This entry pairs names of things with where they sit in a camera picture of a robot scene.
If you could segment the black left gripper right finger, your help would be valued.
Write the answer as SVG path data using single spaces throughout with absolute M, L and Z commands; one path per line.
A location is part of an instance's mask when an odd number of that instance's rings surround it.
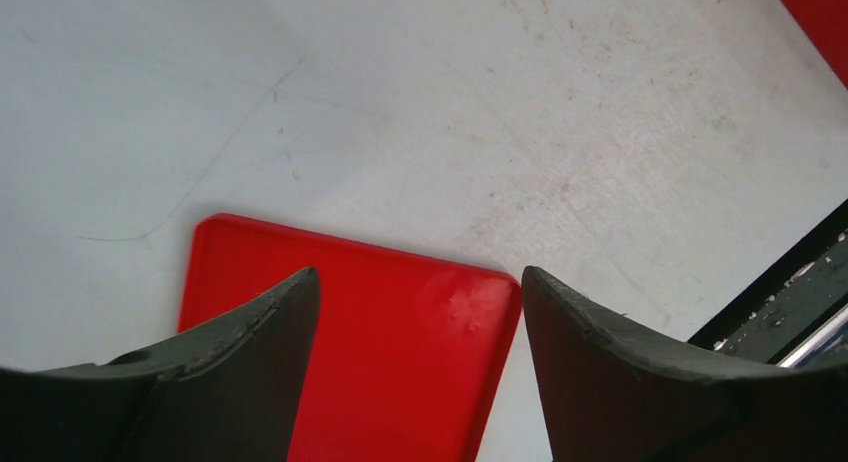
M 781 368 L 681 342 L 545 270 L 522 274 L 556 461 L 843 461 L 847 367 Z

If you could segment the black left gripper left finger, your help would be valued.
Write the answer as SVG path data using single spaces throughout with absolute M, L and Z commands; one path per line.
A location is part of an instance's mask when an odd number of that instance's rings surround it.
M 5 461 L 283 461 L 318 325 L 318 272 L 162 342 L 1 372 Z

